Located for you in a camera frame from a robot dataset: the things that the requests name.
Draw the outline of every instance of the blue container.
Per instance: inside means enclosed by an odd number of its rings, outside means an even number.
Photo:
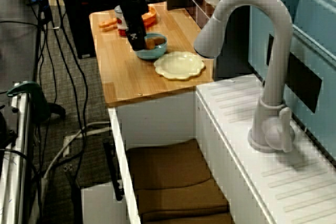
[[[153,37],[162,37],[165,40],[164,44],[155,46],[152,50],[140,50],[135,51],[136,56],[143,60],[153,60],[158,59],[159,57],[163,56],[164,53],[167,51],[167,38],[162,34],[157,33],[147,33],[145,39],[153,38]]]
[[[336,1],[281,0],[292,17],[291,53],[321,80],[315,111],[285,86],[284,99],[298,119],[336,159]],[[265,79],[271,20],[251,7],[249,63]]]

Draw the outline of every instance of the scalloped plate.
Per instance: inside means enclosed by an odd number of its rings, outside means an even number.
[[[191,52],[170,52],[160,57],[154,66],[156,73],[170,80],[197,76],[205,67],[201,57]]]

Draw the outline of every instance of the brown mat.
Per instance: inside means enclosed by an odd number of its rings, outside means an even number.
[[[150,221],[145,224],[234,224],[230,214]]]
[[[137,190],[143,222],[214,215],[228,212],[228,201],[211,178],[206,182],[173,189]]]
[[[134,190],[192,186],[212,178],[197,140],[127,151]]]

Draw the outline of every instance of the white faucet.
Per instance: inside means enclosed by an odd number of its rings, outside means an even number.
[[[212,17],[196,38],[194,48],[203,57],[217,57],[223,46],[231,13],[245,5],[260,8],[272,20],[275,31],[265,90],[259,98],[248,141],[261,152],[290,152],[295,134],[289,125],[291,111],[285,106],[282,97],[293,27],[290,14],[282,1],[220,0]]]

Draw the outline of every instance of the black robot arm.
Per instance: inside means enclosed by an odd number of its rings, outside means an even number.
[[[142,15],[148,12],[146,0],[118,0],[126,21],[126,35],[134,51],[146,48]]]

